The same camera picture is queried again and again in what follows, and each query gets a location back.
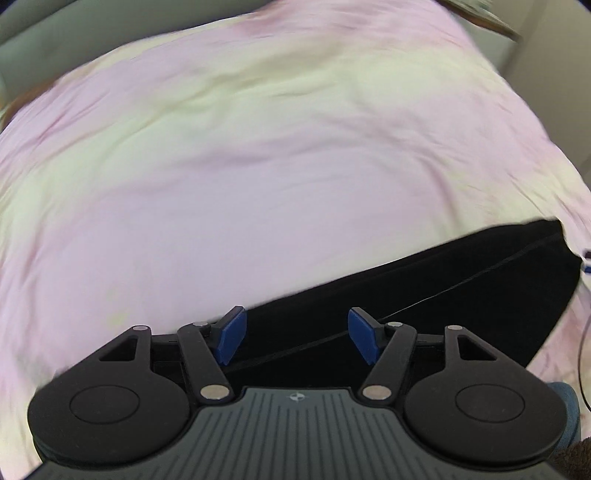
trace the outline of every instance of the white wall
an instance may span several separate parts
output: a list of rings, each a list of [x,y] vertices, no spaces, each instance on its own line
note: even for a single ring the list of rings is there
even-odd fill
[[[523,36],[502,73],[591,184],[591,12],[576,0],[494,0],[491,10]]]

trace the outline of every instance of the brown object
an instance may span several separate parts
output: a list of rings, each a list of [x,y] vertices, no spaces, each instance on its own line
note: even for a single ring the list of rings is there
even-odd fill
[[[42,83],[41,85],[29,90],[27,93],[23,93],[16,97],[9,105],[2,119],[0,119],[0,132],[4,130],[7,125],[11,122],[14,116],[18,113],[18,111],[28,105],[33,100],[39,98],[43,93],[51,89],[56,84],[56,80],[50,80],[48,82]]]
[[[559,450],[549,461],[570,480],[591,479],[591,438]]]
[[[482,17],[478,15],[477,12],[472,11],[467,7],[462,7],[454,2],[450,2],[449,0],[436,1],[447,8],[450,12],[455,13],[464,20],[468,20],[471,24],[476,25],[477,27],[486,28],[487,30],[496,32],[514,41],[519,40],[519,35],[517,32],[513,31],[507,25],[503,25],[503,23],[495,22],[491,18]]]

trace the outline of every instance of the pink bedsheet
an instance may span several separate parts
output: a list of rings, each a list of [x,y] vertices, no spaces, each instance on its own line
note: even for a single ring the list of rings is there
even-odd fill
[[[555,216],[591,246],[577,171],[431,0],[283,0],[117,49],[0,135],[0,192],[6,480],[39,462],[35,389],[131,325],[171,332],[500,223]],[[590,305],[532,371],[576,386]]]

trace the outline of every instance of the gray upholstery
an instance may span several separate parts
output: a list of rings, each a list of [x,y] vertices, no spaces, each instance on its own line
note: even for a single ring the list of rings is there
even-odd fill
[[[17,0],[4,14],[11,14],[17,24],[24,26],[43,16],[31,17],[29,7],[45,1]],[[1,100],[10,101],[131,41],[234,17],[270,2],[76,0],[68,4],[68,1],[51,0],[45,10],[50,13],[48,16],[0,45],[0,107]]]
[[[0,15],[0,45],[76,0],[17,0]]]

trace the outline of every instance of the logo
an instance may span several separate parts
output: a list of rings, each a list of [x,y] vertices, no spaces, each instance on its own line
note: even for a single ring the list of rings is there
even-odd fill
[[[287,397],[287,398],[289,398],[290,400],[293,400],[293,401],[294,401],[294,402],[296,402],[296,403],[299,403],[299,402],[301,402],[302,400],[305,400],[305,399],[307,399],[308,397],[306,397],[306,396],[305,396],[303,393],[300,393],[300,392],[295,392],[295,393],[292,393],[292,394],[291,394],[289,397]]]

